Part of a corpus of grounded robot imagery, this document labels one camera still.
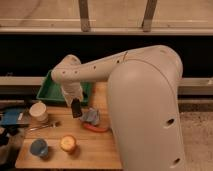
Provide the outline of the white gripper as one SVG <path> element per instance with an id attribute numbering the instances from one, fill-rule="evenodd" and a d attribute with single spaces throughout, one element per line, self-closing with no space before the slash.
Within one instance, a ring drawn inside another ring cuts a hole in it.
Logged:
<path id="1" fill-rule="evenodd" d="M 62 95 L 68 107 L 71 106 L 72 101 L 77 98 L 80 101 L 83 100 L 83 89 L 79 82 L 63 84 L 61 86 Z"/>

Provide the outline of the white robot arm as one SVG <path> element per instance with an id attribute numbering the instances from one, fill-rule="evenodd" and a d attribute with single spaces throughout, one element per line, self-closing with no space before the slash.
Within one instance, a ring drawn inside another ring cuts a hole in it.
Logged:
<path id="1" fill-rule="evenodd" d="M 67 102 L 81 82 L 105 81 L 107 106 L 123 171 L 185 171 L 178 109 L 183 65 L 164 45 L 81 63 L 66 56 L 51 72 Z"/>

